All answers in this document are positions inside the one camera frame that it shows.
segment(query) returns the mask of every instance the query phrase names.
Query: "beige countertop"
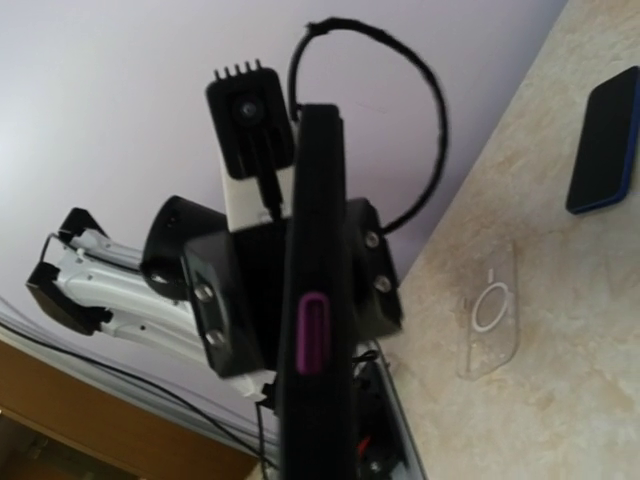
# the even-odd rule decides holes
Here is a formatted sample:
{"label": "beige countertop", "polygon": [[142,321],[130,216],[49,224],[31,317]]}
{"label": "beige countertop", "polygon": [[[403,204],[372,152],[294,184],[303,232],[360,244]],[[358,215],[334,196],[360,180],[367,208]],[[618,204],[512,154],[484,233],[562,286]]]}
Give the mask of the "beige countertop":
{"label": "beige countertop", "polygon": [[[640,168],[622,204],[564,209],[589,92],[638,64],[640,0],[570,0],[403,283],[384,347],[430,480],[640,478]],[[509,242],[519,348],[463,380],[469,267]]]}

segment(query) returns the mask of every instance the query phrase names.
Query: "white plastic part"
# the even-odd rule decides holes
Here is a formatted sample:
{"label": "white plastic part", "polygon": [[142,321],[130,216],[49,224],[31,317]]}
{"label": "white plastic part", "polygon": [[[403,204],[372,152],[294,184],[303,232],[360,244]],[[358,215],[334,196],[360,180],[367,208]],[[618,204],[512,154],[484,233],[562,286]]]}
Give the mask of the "white plastic part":
{"label": "white plastic part", "polygon": [[[220,153],[220,159],[229,231],[235,232],[271,222],[269,211],[262,204],[258,181],[255,178],[247,180],[231,178],[227,166],[224,164],[222,153]],[[291,215],[294,167],[277,170],[276,175],[282,192],[282,217],[287,218]]]}
{"label": "white plastic part", "polygon": [[[210,369],[189,302],[168,300],[155,293],[141,275],[85,255],[102,258],[108,251],[110,262],[137,266],[139,251],[117,245],[93,230],[85,231],[72,245],[77,252],[65,250],[57,264],[60,273],[56,286],[79,305],[104,307],[113,313],[111,321],[102,324],[102,333]],[[274,378],[275,372],[261,371],[225,382],[243,397],[259,402],[265,398],[263,386]]]}

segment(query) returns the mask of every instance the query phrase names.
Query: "wire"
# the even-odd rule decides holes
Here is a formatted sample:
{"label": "wire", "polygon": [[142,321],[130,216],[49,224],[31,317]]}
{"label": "wire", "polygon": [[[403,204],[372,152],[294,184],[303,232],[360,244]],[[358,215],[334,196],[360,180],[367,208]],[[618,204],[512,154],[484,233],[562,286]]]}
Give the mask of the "wire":
{"label": "wire", "polygon": [[447,152],[449,149],[449,120],[446,101],[444,99],[442,89],[440,88],[440,85],[438,83],[438,79],[436,78],[433,71],[413,50],[404,45],[402,42],[395,39],[384,30],[372,27],[358,20],[351,20],[346,18],[327,18],[320,23],[310,23],[309,25],[307,25],[307,33],[302,38],[302,40],[300,40],[293,53],[293,56],[291,57],[291,63],[289,64],[289,76],[287,79],[287,91],[289,101],[289,116],[293,122],[298,122],[299,110],[302,108],[302,106],[298,104],[296,95],[298,68],[300,66],[300,59],[302,58],[302,54],[304,53],[311,40],[313,40],[315,37],[326,35],[333,30],[348,30],[356,33],[361,33],[378,43],[386,45],[396,53],[402,55],[414,67],[420,70],[420,73],[422,74],[424,80],[427,82],[429,87],[431,87],[436,102],[440,132],[438,136],[438,155],[436,157],[431,178],[427,183],[427,186],[418,196],[415,202],[402,215],[383,227],[382,231],[386,235],[398,230],[407,222],[412,220],[431,199],[434,192],[438,188],[438,185],[440,184],[447,159]]}
{"label": "wire", "polygon": [[258,422],[258,451],[260,452],[260,455],[258,457],[260,458],[260,470],[262,471],[263,480],[269,480],[269,475],[267,474],[267,464],[264,461],[266,459],[266,456],[264,454],[264,424],[262,422],[262,406],[260,405],[260,403],[256,403],[256,419]]}
{"label": "wire", "polygon": [[358,365],[360,363],[366,363],[366,362],[375,362],[379,356],[380,354],[378,352],[376,352],[373,349],[369,349],[366,352],[364,352],[362,355],[353,357],[351,361],[353,362],[354,365]]}
{"label": "wire", "polygon": [[47,256],[47,250],[49,250],[49,244],[51,243],[52,238],[55,238],[56,240],[58,240],[65,247],[71,248],[71,246],[67,245],[67,243],[63,241],[57,234],[50,233],[49,235],[47,235],[47,239],[44,241],[44,245],[42,246],[42,250],[40,251],[40,260],[39,260],[40,263],[44,262],[44,259]]}
{"label": "wire", "polygon": [[249,445],[247,442],[245,442],[244,440],[239,438],[237,435],[232,433],[225,426],[223,426],[221,422],[219,422],[218,420],[214,419],[213,417],[211,417],[210,415],[205,413],[203,410],[201,410],[200,408],[198,408],[195,405],[193,405],[191,402],[189,402],[189,401],[185,400],[184,398],[182,398],[181,396],[173,393],[171,390],[163,387],[162,385],[158,385],[157,383],[151,382],[151,381],[147,380],[144,377],[141,377],[139,375],[133,374],[131,372],[127,372],[125,370],[122,370],[120,368],[114,367],[112,365],[109,365],[107,363],[101,362],[99,360],[94,360],[93,358],[87,357],[85,355],[81,355],[79,353],[72,352],[70,350],[66,350],[66,349],[58,347],[56,345],[52,345],[50,343],[38,340],[38,339],[33,338],[33,337],[31,337],[31,336],[29,336],[29,335],[27,335],[25,333],[22,333],[21,331],[19,331],[19,330],[15,329],[15,328],[3,323],[3,322],[0,322],[0,328],[3,328],[4,330],[12,333],[13,335],[16,335],[17,337],[20,337],[20,338],[22,338],[24,340],[27,340],[28,342],[34,343],[36,345],[40,345],[41,347],[46,348],[48,350],[52,350],[54,352],[58,352],[58,353],[61,353],[63,355],[67,355],[69,357],[76,358],[78,360],[81,360],[83,362],[89,363],[91,365],[95,365],[95,366],[101,367],[101,368],[103,368],[105,370],[109,370],[109,371],[117,373],[119,375],[123,375],[125,377],[134,379],[137,382],[143,383],[145,385],[148,385],[148,386],[154,388],[155,390],[157,390],[159,392],[162,392],[163,394],[165,394],[165,395],[173,398],[177,402],[181,403],[182,405],[187,407],[189,410],[191,410],[195,414],[197,414],[200,417],[204,418],[207,422],[209,422],[211,425],[213,425],[218,430],[220,430],[220,432],[222,432],[224,435],[226,435],[230,440],[232,440],[233,442],[235,442],[236,444],[238,444],[239,446],[241,446],[245,450],[251,452],[255,456],[259,457],[261,462],[265,462],[266,464],[269,464],[270,466],[275,468],[274,463],[271,460],[269,460],[268,458],[264,457],[264,453],[261,453],[260,450],[256,450],[254,447]]}

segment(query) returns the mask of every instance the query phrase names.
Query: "blue phone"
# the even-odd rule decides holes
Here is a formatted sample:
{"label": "blue phone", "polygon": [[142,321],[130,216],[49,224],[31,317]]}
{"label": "blue phone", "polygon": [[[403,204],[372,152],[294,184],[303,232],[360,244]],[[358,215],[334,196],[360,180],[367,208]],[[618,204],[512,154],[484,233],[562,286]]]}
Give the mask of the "blue phone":
{"label": "blue phone", "polygon": [[589,96],[566,208],[574,215],[622,201],[629,191],[640,129],[640,68]]}

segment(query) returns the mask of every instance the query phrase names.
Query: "camera lens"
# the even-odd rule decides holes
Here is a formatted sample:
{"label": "camera lens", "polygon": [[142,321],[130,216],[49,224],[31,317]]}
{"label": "camera lens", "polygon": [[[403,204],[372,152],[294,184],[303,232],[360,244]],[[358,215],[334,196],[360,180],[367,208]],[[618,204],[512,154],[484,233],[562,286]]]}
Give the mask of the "camera lens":
{"label": "camera lens", "polygon": [[242,116],[246,119],[253,118],[253,116],[257,112],[258,112],[258,107],[256,107],[255,103],[247,101],[242,105],[240,105],[240,113],[242,113]]}
{"label": "camera lens", "polygon": [[256,95],[243,95],[233,104],[233,117],[240,125],[253,127],[264,118],[264,103]]}

